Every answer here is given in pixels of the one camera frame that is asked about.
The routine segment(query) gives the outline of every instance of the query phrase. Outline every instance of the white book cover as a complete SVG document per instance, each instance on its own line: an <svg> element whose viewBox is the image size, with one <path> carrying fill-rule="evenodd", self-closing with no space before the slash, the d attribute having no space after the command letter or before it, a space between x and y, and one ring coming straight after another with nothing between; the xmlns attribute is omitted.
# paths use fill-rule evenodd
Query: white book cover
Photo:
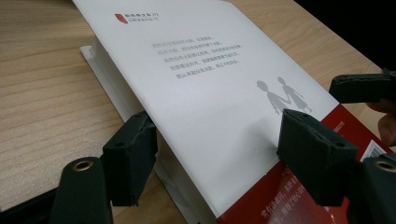
<svg viewBox="0 0 396 224"><path fill-rule="evenodd" d="M259 195L257 200L266 201L255 208L241 205L241 199L270 172L282 170L279 181L285 174L276 168L281 166L276 146L284 108L305 112L340 133L350 130L348 123L356 128L356 119L329 93L228 2L74 2L97 37L84 55L96 64L90 63L92 70L121 116L148 112L217 222L297 216L289 207L309 199L293 175L282 182L284 193ZM368 142L379 142L363 130ZM304 199L291 206L286 199L293 195ZM236 214L241 206L249 212ZM332 216L329 208L315 209L327 219Z"/></svg>

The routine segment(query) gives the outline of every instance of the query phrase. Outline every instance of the wooden surface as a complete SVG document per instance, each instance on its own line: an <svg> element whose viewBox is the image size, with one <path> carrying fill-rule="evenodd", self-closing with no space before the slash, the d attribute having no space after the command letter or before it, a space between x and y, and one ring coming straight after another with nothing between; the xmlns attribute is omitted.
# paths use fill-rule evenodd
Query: wooden surface
<svg viewBox="0 0 396 224"><path fill-rule="evenodd" d="M340 74L379 73L345 41L291 0L232 0L325 89ZM54 189L64 166L100 156L121 126L82 57L93 33L68 0L0 1L0 209ZM381 116L347 108L377 134ZM152 174L138 208L116 223L185 223Z"/></svg>

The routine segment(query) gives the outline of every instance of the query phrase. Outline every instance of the clamp jaw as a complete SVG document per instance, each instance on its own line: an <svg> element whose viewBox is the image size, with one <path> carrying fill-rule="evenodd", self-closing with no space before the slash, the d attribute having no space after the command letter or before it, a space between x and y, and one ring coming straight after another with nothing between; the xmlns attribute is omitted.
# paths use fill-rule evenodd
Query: clamp jaw
<svg viewBox="0 0 396 224"><path fill-rule="evenodd" d="M329 93L341 104L374 103L385 98L396 102L396 71L382 74L341 75L332 80Z"/></svg>

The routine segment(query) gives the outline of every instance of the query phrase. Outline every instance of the black clamp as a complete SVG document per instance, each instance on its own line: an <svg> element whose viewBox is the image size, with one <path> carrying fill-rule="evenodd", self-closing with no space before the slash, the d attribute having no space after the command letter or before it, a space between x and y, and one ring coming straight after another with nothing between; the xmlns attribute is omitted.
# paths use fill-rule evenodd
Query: black clamp
<svg viewBox="0 0 396 224"><path fill-rule="evenodd" d="M329 93L342 104L375 103L381 98L396 102L396 71L382 74L341 75L332 80Z"/></svg>
<svg viewBox="0 0 396 224"><path fill-rule="evenodd" d="M340 206L349 223L396 223L396 154L356 161L358 148L310 115L283 110L279 158L314 201Z"/></svg>
<svg viewBox="0 0 396 224"><path fill-rule="evenodd" d="M49 223L113 223L114 206L138 205L156 161L156 128L149 115L131 116L103 147L103 156L64 167Z"/></svg>

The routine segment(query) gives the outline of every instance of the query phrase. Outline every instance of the dark background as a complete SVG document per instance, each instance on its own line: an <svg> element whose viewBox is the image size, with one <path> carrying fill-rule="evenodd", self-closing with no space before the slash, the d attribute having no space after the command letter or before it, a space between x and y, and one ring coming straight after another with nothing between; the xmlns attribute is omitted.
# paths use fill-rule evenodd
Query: dark background
<svg viewBox="0 0 396 224"><path fill-rule="evenodd" d="M295 0L381 68L396 70L396 0Z"/></svg>

